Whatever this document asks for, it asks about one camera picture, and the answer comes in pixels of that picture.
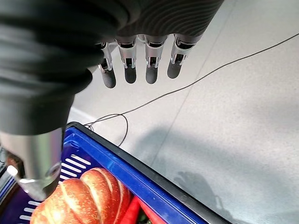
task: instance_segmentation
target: wire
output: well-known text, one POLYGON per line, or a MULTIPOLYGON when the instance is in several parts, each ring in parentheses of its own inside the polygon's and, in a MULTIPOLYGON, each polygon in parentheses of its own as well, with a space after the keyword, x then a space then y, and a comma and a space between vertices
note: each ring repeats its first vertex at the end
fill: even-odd
MULTIPOLYGON (((230 65, 230 64, 236 63, 236 62, 238 62, 238 61, 241 61, 241 60, 244 60, 244 59, 246 59, 246 58, 249 58, 249 57, 258 55, 258 54, 260 54, 260 53, 262 53, 262 52, 268 51, 268 50, 270 50, 270 49, 272 49, 272 48, 277 47, 277 46, 280 45, 280 44, 283 44, 283 43, 285 43, 285 42, 287 42, 287 41, 289 41, 289 40, 295 38, 295 37, 298 36, 298 35, 299 35, 299 33, 297 33, 297 34, 295 34, 295 35, 293 35, 293 36, 291 36, 291 37, 289 37, 289 38, 287 38, 287 39, 285 39, 285 40, 283 40, 283 41, 281 41, 281 42, 279 42, 279 43, 277 43, 277 44, 275 44, 275 45, 272 45, 272 46, 270 46, 270 47, 268 47, 268 48, 265 48, 265 49, 263 49, 263 50, 260 50, 260 51, 258 51, 258 52, 256 52, 256 53, 253 53, 253 54, 247 55, 247 56, 245 56, 245 57, 241 57, 241 58, 239 58, 239 59, 236 59, 236 60, 233 60, 233 61, 231 61, 231 62, 228 62, 228 63, 226 63, 226 64, 224 64, 224 65, 222 65, 222 66, 220 66, 220 67, 214 69, 213 71, 207 73, 207 74, 204 75, 203 77, 197 79, 195 82, 193 82, 193 83, 191 83, 191 84, 189 84, 189 85, 186 85, 186 86, 184 86, 184 87, 182 87, 182 88, 179 88, 179 89, 177 89, 177 90, 174 90, 174 91, 170 91, 170 92, 168 92, 168 93, 165 93, 165 94, 163 94, 163 95, 161 95, 161 96, 159 96, 159 97, 157 97, 157 98, 154 98, 154 99, 150 100, 149 102, 147 102, 147 103, 145 103, 145 104, 142 104, 142 105, 140 105, 140 106, 138 106, 138 107, 136 107, 136 108, 134 108, 134 109, 128 110, 128 111, 123 112, 123 113, 115 113, 115 114, 109 114, 109 115, 103 116, 103 117, 101 117, 101 118, 95 120, 94 122, 90 122, 90 123, 85 124, 85 126, 88 126, 88 127, 92 128, 92 126, 93 126, 95 123, 99 122, 99 121, 104 121, 104 120, 108 120, 108 119, 116 118, 116 117, 118 117, 118 116, 123 116, 123 117, 126 119, 126 117, 124 116, 124 114, 131 113, 131 112, 133 112, 133 111, 136 111, 136 110, 138 110, 138 109, 140 109, 140 108, 142 108, 142 107, 145 107, 145 106, 147 106, 147 105, 149 105, 149 104, 155 102, 156 100, 159 100, 159 99, 161 99, 161 98, 163 98, 163 97, 166 97, 166 96, 168 96, 168 95, 171 95, 171 94, 173 94, 173 93, 179 92, 179 91, 184 90, 184 89, 186 89, 186 88, 189 88, 190 86, 193 86, 194 84, 200 82, 201 80, 203 80, 204 78, 206 78, 206 77, 208 77, 209 75, 213 74, 214 72, 216 72, 216 71, 218 71, 218 70, 220 70, 220 69, 222 69, 222 68, 224 68, 224 67, 227 67, 227 66, 230 65)), ((124 137, 124 139, 123 139, 123 141, 122 141, 121 143, 124 142, 124 140, 125 140, 127 134, 128 134, 128 124, 127 124, 127 130, 126 130, 125 137, 124 137)))
POLYGON ((124 135, 122 141, 121 141, 120 144, 118 145, 118 147, 120 147, 120 146, 123 144, 123 142, 125 141, 125 139, 126 139, 126 137, 127 137, 127 135, 128 135, 128 131, 129 131, 129 122, 128 122, 128 119, 126 118, 125 115, 123 115, 123 114, 119 114, 119 113, 111 113, 111 114, 108 114, 108 115, 105 115, 105 116, 103 116, 103 117, 101 117, 101 118, 96 119, 94 122, 87 123, 87 124, 85 124, 84 126, 86 126, 87 128, 89 128, 90 130, 94 131, 94 129, 93 129, 93 125, 94 125, 95 123, 100 122, 100 121, 103 121, 103 120, 106 120, 106 119, 104 119, 104 118, 107 118, 107 117, 110 117, 110 116, 114 116, 114 117, 115 117, 115 116, 122 116, 122 117, 125 119, 125 121, 126 121, 126 133, 125 133, 125 135, 124 135))

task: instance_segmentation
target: gray floor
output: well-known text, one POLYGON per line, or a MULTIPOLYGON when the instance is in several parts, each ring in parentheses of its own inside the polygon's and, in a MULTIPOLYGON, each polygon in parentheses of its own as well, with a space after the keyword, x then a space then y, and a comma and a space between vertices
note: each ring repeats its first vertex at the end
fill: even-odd
MULTIPOLYGON (((297 0, 227 0, 177 79, 166 75, 172 37, 155 85, 145 81, 141 43, 135 84, 124 81, 114 51, 116 88, 105 88, 97 69, 76 96, 70 120, 87 122, 139 106, 296 34, 298 21, 297 0)), ((127 114, 122 148, 233 223, 298 224, 298 71, 299 37, 127 114)), ((115 118, 94 127, 118 144, 125 122, 115 118)))

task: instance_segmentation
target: red vegetable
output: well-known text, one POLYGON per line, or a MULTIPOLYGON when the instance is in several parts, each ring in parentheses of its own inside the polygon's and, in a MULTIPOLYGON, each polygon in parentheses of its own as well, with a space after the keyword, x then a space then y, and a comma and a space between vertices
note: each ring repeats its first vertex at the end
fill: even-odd
POLYGON ((145 203, 143 203, 140 199, 138 199, 139 204, 145 214, 148 216, 150 221, 152 221, 153 224, 166 224, 152 209, 150 209, 145 203))
POLYGON ((140 204, 138 198, 134 196, 131 201, 128 210, 126 211, 124 217, 121 220, 121 224, 136 224, 137 217, 140 209, 140 204))

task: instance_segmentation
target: black fingertip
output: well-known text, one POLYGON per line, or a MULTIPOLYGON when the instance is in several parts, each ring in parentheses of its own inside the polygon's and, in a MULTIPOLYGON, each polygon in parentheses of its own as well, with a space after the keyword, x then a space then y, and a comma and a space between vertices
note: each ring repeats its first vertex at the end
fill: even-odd
POLYGON ((128 67, 125 69, 125 79, 130 84, 134 83, 136 81, 136 68, 128 67))
POLYGON ((158 77, 158 68, 155 68, 155 65, 151 67, 146 67, 145 79, 149 84, 154 84, 157 81, 158 77))
POLYGON ((105 72, 102 72, 103 81, 106 87, 109 89, 112 89, 116 85, 116 79, 113 69, 111 71, 105 70, 105 72))
POLYGON ((179 72, 181 71, 181 65, 179 65, 179 62, 175 62, 172 64, 169 62, 168 69, 167 69, 167 75, 169 78, 176 78, 179 75, 179 72))

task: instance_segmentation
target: blue plastic basket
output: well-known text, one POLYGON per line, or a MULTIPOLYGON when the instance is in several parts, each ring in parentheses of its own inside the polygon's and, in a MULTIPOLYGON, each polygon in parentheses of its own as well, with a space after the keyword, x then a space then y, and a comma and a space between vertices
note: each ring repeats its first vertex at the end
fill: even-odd
MULTIPOLYGON (((65 133, 60 181, 79 178, 93 167, 104 167, 111 172, 168 224, 206 224, 198 216, 200 211, 204 216, 207 212, 207 217, 214 216, 216 222, 213 223, 228 223, 136 158, 82 125, 71 123, 65 133)), ((11 179, 0 190, 0 199, 7 197, 14 184, 11 179)), ((33 201, 20 188, 7 200, 0 214, 0 224, 29 224, 31 214, 39 202, 33 201)))

